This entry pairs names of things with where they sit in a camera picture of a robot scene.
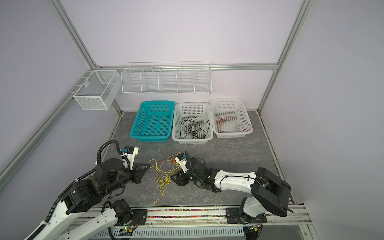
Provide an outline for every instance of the yellow string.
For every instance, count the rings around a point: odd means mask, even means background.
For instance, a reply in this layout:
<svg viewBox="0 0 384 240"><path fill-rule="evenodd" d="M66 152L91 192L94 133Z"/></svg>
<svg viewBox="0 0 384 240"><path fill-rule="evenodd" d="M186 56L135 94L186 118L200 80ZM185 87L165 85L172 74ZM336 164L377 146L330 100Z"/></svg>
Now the yellow string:
<svg viewBox="0 0 384 240"><path fill-rule="evenodd" d="M159 201L163 196L165 197L165 189L164 189L164 188L165 188L168 184L171 184L170 176L171 176L172 174L174 174L176 170L179 170L179 169L180 169L180 164L178 164L176 161L174 161L175 157L176 157L177 155L179 155L179 154L181 154L181 153L178 152L178 153L176 153L176 154L174 154L174 155L172 155L172 156L169 156L167 159L163 160L163 161L161 162L161 164L160 164L160 167L158 167L157 161L156 161L155 159L151 159L151 160L149 160L149 162L150 162L150 161L155 161L155 163L156 163L155 166L152 166L152 167L150 167L150 168L156 167L156 171L159 172L159 178L158 178L158 179L155 179L155 181L156 181L157 184L158 184L158 185L157 185L157 188L160 190L161 196L155 201L155 203L156 203L157 201ZM169 169L169 170L167 170L166 172L164 172L163 170L161 170L161 166L163 165L163 163L164 163L165 161L167 161L167 162L172 161L172 163L173 163L175 166L177 166L177 168L173 168L172 170ZM165 176L160 177L160 172L164 173Z"/></svg>

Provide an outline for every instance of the red cord in white basket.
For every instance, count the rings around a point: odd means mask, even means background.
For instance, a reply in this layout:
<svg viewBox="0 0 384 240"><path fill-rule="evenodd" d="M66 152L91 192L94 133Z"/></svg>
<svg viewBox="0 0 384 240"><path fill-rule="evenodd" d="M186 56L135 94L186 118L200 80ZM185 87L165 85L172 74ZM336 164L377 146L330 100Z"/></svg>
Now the red cord in white basket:
<svg viewBox="0 0 384 240"><path fill-rule="evenodd" d="M227 119L227 118L233 118L233 120L235 121L235 130L237 131L237 132L240 132L239 130L237 130L236 129L236 127L237 126L242 126L242 125L249 125L249 127L250 127L250 129L249 130L247 130L247 131L243 131L243 132L249 132L249 131L251 131L252 130L252 126L249 124L249 123L243 123L243 124L237 124L237 122L236 122L236 119L233 117L233 116L228 116L228 117L225 117L225 118L221 118L221 117L218 117L217 119L216 119L216 124L219 126L219 131L218 132L222 132L221 131L221 125L223 124L223 122Z"/></svg>

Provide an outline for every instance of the teal plastic basket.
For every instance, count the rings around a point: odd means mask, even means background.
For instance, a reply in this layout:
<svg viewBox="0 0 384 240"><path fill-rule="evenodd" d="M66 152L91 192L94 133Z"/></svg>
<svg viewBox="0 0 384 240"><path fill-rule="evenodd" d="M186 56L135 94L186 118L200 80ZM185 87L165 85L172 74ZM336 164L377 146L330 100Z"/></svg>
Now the teal plastic basket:
<svg viewBox="0 0 384 240"><path fill-rule="evenodd" d="M146 101L141 103L130 133L142 142L166 142L172 128L175 103Z"/></svg>

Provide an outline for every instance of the white wall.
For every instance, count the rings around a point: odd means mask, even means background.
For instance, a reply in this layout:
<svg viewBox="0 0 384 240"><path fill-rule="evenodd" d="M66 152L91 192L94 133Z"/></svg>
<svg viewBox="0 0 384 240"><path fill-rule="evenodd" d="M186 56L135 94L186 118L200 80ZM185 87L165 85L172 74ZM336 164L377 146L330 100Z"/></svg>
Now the white wall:
<svg viewBox="0 0 384 240"><path fill-rule="evenodd" d="M45 0L0 3L0 168L88 70Z"/></svg>
<svg viewBox="0 0 384 240"><path fill-rule="evenodd" d="M1 239L24 239L45 219L63 189L95 166L115 120L113 109L85 111L73 101L1 192Z"/></svg>
<svg viewBox="0 0 384 240"><path fill-rule="evenodd" d="M247 109L257 109L272 76L271 70L212 71L211 94L126 95L116 100L122 110L137 111L143 101L170 100L176 103L209 102L213 98L242 98Z"/></svg>
<svg viewBox="0 0 384 240"><path fill-rule="evenodd" d="M275 63L302 0L62 0L101 66Z"/></svg>
<svg viewBox="0 0 384 240"><path fill-rule="evenodd" d="M317 0L262 116L320 239L383 239L384 2Z"/></svg>

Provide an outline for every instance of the wire basket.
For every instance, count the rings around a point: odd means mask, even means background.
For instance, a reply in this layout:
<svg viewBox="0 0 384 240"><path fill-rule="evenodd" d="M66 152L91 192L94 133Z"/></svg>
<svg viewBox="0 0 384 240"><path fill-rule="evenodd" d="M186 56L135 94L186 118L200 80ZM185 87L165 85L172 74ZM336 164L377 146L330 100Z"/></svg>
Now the wire basket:
<svg viewBox="0 0 384 240"><path fill-rule="evenodd" d="M73 97L84 110L108 110L121 88L114 70L94 70Z"/></svg>
<svg viewBox="0 0 384 240"><path fill-rule="evenodd" d="M202 144L213 138L208 103L179 103L173 116L172 138L180 144Z"/></svg>
<svg viewBox="0 0 384 240"><path fill-rule="evenodd" d="M239 98L217 98L209 102L213 130L218 138L244 137L253 131L247 109Z"/></svg>
<svg viewBox="0 0 384 240"><path fill-rule="evenodd" d="M145 101L140 105L130 133L142 142L166 142L170 136L175 103Z"/></svg>
<svg viewBox="0 0 384 240"><path fill-rule="evenodd" d="M210 65L128 66L121 74L126 94L211 93Z"/></svg>

